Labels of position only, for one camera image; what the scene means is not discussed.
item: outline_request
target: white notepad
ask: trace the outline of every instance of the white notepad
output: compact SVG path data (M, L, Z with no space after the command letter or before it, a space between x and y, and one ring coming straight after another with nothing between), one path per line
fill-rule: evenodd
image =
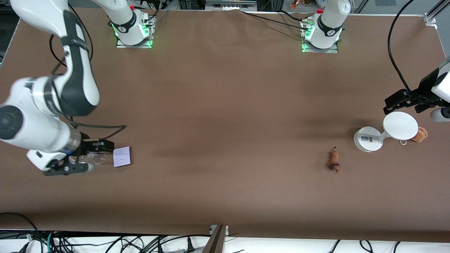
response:
M120 167L131 164L130 147L118 148L112 154L114 167Z

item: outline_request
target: black strap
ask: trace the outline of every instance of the black strap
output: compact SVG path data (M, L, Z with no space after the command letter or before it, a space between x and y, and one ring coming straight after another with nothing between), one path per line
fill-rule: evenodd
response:
M82 49L89 51L89 47L87 46L87 43L80 39L77 36L66 36L66 37L62 37L61 38L61 44L63 46L68 45L68 46L77 46L77 47L81 47Z
M137 20L136 13L134 11L132 11L132 13L133 13L133 17L125 24L119 25L119 24L112 22L112 25L116 28L116 30L118 30L121 33L127 33L128 30L135 25L136 20Z
M47 108L53 114L62 115L63 113L58 109L58 107L56 107L56 104L53 101L53 96L52 96L53 82L56 77L57 77L56 75L50 75L49 79L47 79L47 82L45 83L45 86L44 86L44 100L45 100L45 104L47 105Z
M324 22L322 21L322 15L320 15L319 18L317 19L317 24L319 25L319 28L322 31L324 31L325 36L327 36L327 37L333 37L337 32L339 32L339 30L342 27L342 25L337 28L331 28L331 27L326 26L324 24Z

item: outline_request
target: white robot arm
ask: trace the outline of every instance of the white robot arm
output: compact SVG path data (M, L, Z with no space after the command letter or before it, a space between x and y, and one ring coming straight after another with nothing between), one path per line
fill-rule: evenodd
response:
M351 5L348 0L329 0L323 13L308 17L312 20L312 26L306 34L306 40L317 48L330 48L339 40L342 24L350 11Z
M120 37L124 43L136 44L144 37L144 20L126 4L126 0L96 0L113 22L131 27ZM60 120L90 114L99 104L100 96L89 60L88 46L82 25L70 12L67 0L11 0L17 15L28 24L61 38L67 71L63 75L26 77L11 87L7 100L0 104L0 139L11 145L29 149L27 157L39 169L49 172L67 156L93 148L86 144L87 135ZM113 143L102 140L105 151Z

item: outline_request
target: white base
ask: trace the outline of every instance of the white base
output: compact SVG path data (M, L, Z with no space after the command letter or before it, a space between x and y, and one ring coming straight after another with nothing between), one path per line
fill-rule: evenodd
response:
M366 126L355 133L353 141L361 151L370 153L383 146L383 140L379 139L380 135L381 133L377 129Z

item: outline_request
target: metal frame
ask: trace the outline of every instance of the metal frame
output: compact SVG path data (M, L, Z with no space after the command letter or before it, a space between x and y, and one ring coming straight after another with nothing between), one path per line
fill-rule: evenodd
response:
M364 7L368 3L369 0L363 0L361 4L358 6L358 8L354 11L354 13L359 14L361 11L363 11Z
M436 23L436 17L450 5L450 0L440 0L431 10L423 15L425 23L432 26Z
M202 253L222 253L224 251L226 225L218 225L206 243Z

